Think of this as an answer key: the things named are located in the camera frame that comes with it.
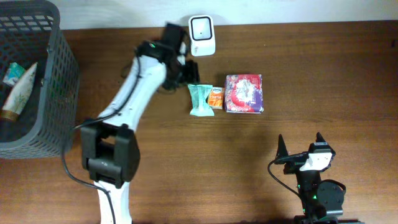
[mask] orange package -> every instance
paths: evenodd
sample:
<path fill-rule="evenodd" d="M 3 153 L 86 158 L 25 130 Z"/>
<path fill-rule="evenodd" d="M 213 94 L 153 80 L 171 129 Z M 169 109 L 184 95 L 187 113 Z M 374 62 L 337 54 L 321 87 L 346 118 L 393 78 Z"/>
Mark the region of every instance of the orange package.
<path fill-rule="evenodd" d="M 222 87 L 213 87 L 209 94 L 209 99 L 207 103 L 213 109 L 223 109 L 224 103 L 224 88 Z"/>

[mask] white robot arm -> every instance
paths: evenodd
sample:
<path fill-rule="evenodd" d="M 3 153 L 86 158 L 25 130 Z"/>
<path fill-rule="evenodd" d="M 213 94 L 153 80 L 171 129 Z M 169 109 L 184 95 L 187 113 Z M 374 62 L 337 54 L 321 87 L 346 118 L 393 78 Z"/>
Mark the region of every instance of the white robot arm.
<path fill-rule="evenodd" d="M 199 82 L 196 64 L 185 63 L 185 35 L 181 27 L 168 24 L 160 41 L 140 45 L 120 91 L 98 116 L 109 118 L 81 128 L 83 168 L 96 186 L 109 192 L 117 224 L 132 223 L 129 183 L 140 160 L 134 133 L 149 100 L 160 86 L 171 90 Z M 114 144 L 103 141 L 109 136 L 115 138 Z M 98 194 L 101 224 L 113 223 L 107 195 L 100 190 Z"/>

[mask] gray plastic basket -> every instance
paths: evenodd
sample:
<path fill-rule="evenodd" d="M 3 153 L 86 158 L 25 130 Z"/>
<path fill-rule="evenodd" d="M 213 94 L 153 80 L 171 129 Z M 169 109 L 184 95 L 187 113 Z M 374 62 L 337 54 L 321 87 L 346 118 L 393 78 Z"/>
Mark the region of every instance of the gray plastic basket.
<path fill-rule="evenodd" d="M 78 64 L 59 28 L 57 7 L 47 1 L 0 3 L 0 106 L 11 88 L 2 79 L 10 63 L 28 69 L 38 62 L 34 89 L 16 122 L 0 120 L 0 158 L 60 154 L 74 125 Z"/>

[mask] cable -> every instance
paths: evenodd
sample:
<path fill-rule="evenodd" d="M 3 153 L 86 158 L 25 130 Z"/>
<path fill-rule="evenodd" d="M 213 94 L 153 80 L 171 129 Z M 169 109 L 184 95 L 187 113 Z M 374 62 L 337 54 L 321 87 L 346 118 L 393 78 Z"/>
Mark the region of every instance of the cable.
<path fill-rule="evenodd" d="M 89 125 L 92 125 L 92 124 L 95 124 L 95 123 L 99 123 L 99 122 L 101 122 L 101 121 L 104 121 L 104 120 L 106 120 L 106 119 L 109 119 L 109 118 L 111 118 L 111 117 L 117 115 L 117 114 L 123 109 L 123 107 L 124 107 L 124 106 L 126 105 L 126 103 L 129 101 L 130 96 L 132 95 L 132 93 L 133 93 L 134 90 L 136 89 L 139 79 L 141 78 L 141 76 L 140 76 L 140 74 L 141 74 L 141 63 L 140 63 L 140 60 L 139 60 L 139 56 L 138 56 L 137 50 L 135 50 L 135 53 L 136 53 L 137 62 L 138 62 L 138 73 L 137 73 L 137 78 L 136 78 L 136 81 L 134 82 L 134 85 L 133 85 L 133 87 L 131 88 L 131 90 L 130 90 L 128 96 L 127 96 L 127 98 L 123 101 L 122 105 L 121 105 L 118 109 L 116 109 L 115 111 L 113 111 L 111 114 L 109 114 L 109 115 L 107 115 L 107 116 L 104 116 L 104 117 L 102 117 L 102 118 L 96 118 L 96 119 L 91 120 L 91 121 L 83 122 L 82 124 L 79 124 L 79 125 L 75 126 L 74 128 L 72 128 L 72 129 L 70 130 L 70 133 L 69 133 L 69 134 L 70 134 L 70 137 L 71 137 L 71 138 L 73 137 L 73 134 L 74 134 L 74 132 L 75 132 L 76 130 L 79 130 L 79 129 L 82 128 L 82 127 L 89 126 Z M 111 209 L 113 223 L 116 224 L 116 217 L 115 217 L 115 214 L 114 214 L 114 209 L 113 209 L 113 206 L 112 206 L 112 199 L 111 199 L 111 196 L 110 196 L 109 192 L 108 192 L 106 189 L 102 188 L 102 187 L 98 187 L 98 186 L 95 186 L 94 184 L 91 184 L 91 183 L 85 182 L 85 181 L 83 181 L 83 180 L 80 180 L 80 179 L 76 178 L 75 176 L 73 176 L 73 175 L 70 173 L 70 171 L 69 171 L 69 169 L 68 169 L 68 166 L 67 166 L 67 162 L 66 162 L 66 160 L 65 160 L 65 148 L 66 148 L 66 145 L 67 145 L 67 140 L 65 140 L 64 144 L 63 144 L 62 147 L 61 147 L 61 161 L 62 161 L 63 169 L 65 170 L 65 172 L 67 173 L 67 175 L 69 176 L 69 178 L 71 178 L 72 180 L 78 182 L 79 184 L 82 184 L 82 185 L 84 185 L 84 186 L 86 186 L 86 187 L 91 187 L 91 188 L 93 188 L 93 189 L 100 190 L 100 191 L 104 192 L 104 194 L 106 195 L 106 198 L 108 199 L 108 202 L 109 202 L 109 207 L 110 207 L 110 209 Z"/>
<path fill-rule="evenodd" d="M 268 164 L 268 173 L 269 175 L 271 175 L 272 178 L 274 178 L 274 180 L 276 180 L 276 182 L 278 182 L 280 185 L 284 186 L 287 190 L 293 192 L 293 194 L 295 194 L 296 196 L 298 196 L 298 198 L 300 199 L 300 201 L 304 204 L 306 211 L 308 212 L 308 216 L 309 216 L 309 220 L 310 223 L 313 224 L 312 221 L 312 216 L 311 216 L 311 211 L 308 209 L 307 204 L 302 200 L 301 196 L 299 193 L 297 193 L 295 190 L 291 189 L 288 185 L 284 184 L 282 181 L 280 181 L 272 172 L 271 172 L 271 165 L 273 165 L 276 161 L 278 161 L 277 159 L 274 159 L 273 161 L 271 161 Z"/>

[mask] wooden tabletop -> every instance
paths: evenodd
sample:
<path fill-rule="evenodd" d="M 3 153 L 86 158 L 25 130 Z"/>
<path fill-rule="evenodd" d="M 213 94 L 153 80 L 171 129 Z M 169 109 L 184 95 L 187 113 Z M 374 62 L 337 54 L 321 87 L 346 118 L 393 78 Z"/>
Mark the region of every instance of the wooden tabletop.
<path fill-rule="evenodd" d="M 96 117 L 121 86 L 122 68 L 162 28 L 65 31 L 79 61 L 76 123 Z M 398 22 L 215 27 L 216 53 L 194 58 L 201 80 L 262 74 L 263 114 L 194 117 L 190 94 L 155 94 L 139 123 L 141 164 L 130 187 L 138 223 L 269 222 L 302 214 L 267 173 L 278 134 L 290 153 L 319 131 L 336 151 L 322 179 L 347 186 L 343 219 L 398 220 Z M 81 167 L 79 137 L 67 155 Z M 294 187 L 294 175 L 274 174 Z M 99 223 L 98 194 L 70 180 L 59 158 L 0 160 L 1 223 Z"/>

